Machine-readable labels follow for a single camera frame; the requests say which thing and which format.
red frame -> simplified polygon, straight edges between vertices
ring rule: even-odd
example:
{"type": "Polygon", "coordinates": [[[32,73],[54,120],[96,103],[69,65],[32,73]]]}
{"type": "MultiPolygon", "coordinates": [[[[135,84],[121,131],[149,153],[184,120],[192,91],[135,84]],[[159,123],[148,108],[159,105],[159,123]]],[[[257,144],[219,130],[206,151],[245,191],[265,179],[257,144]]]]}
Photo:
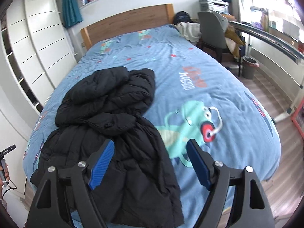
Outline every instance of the red frame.
{"type": "Polygon", "coordinates": [[[300,105],[298,106],[298,108],[294,112],[294,114],[291,116],[291,120],[295,124],[295,126],[297,127],[297,129],[299,130],[302,138],[304,139],[304,131],[302,131],[302,128],[300,127],[300,125],[298,124],[298,122],[296,120],[296,117],[299,114],[299,112],[300,112],[300,110],[302,109],[303,106],[304,106],[304,99],[302,100],[302,102],[300,103],[300,105]]]}

wooden headboard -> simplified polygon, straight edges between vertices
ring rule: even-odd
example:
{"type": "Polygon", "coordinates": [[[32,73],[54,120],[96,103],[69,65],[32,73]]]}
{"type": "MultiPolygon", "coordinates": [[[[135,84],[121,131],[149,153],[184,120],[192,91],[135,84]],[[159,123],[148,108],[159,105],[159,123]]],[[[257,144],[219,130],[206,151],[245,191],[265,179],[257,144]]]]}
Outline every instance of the wooden headboard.
{"type": "Polygon", "coordinates": [[[81,29],[80,32],[88,50],[99,41],[121,34],[172,24],[173,18],[173,4],[149,6],[113,15],[81,29]]]}

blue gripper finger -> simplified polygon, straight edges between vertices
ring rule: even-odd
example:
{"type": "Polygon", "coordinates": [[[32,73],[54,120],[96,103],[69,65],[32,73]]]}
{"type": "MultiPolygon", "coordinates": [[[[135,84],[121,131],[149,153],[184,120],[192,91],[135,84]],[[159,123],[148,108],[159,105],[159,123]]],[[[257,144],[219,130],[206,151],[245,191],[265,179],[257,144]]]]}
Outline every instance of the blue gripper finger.
{"type": "Polygon", "coordinates": [[[188,157],[201,185],[205,186],[207,190],[210,190],[212,187],[210,177],[212,177],[214,174],[214,169],[212,166],[213,159],[208,153],[203,152],[194,139],[187,142],[186,149],[188,157]]]}
{"type": "Polygon", "coordinates": [[[89,181],[89,187],[94,190],[97,186],[101,184],[101,181],[107,171],[110,161],[114,155],[114,142],[110,140],[105,146],[100,158],[97,160],[96,164],[91,170],[91,178],[89,181]]]}

chair leg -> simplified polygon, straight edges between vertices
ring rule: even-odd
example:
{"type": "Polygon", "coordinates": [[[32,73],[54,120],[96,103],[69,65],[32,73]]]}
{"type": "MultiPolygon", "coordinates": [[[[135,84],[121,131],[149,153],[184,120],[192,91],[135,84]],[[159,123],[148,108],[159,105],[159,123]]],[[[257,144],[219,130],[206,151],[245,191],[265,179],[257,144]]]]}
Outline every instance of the chair leg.
{"type": "Polygon", "coordinates": [[[200,48],[200,49],[201,49],[202,51],[204,51],[204,47],[205,47],[205,44],[202,42],[202,43],[201,43],[201,48],[200,48]]]}
{"type": "Polygon", "coordinates": [[[223,49],[217,48],[215,50],[216,52],[216,60],[221,63],[222,62],[222,55],[223,55],[223,49]]]}
{"type": "Polygon", "coordinates": [[[241,57],[239,57],[239,77],[241,76],[241,57]]]}

red wheel print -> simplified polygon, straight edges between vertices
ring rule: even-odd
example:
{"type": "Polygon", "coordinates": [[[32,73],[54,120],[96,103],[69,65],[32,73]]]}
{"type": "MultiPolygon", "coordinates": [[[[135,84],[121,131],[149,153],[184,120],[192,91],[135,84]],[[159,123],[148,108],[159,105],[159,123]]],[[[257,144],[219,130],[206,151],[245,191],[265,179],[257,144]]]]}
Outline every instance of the red wheel print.
{"type": "Polygon", "coordinates": [[[210,132],[214,130],[215,127],[212,122],[204,122],[201,125],[201,133],[205,143],[212,142],[215,138],[215,135],[210,136],[210,132]]]}

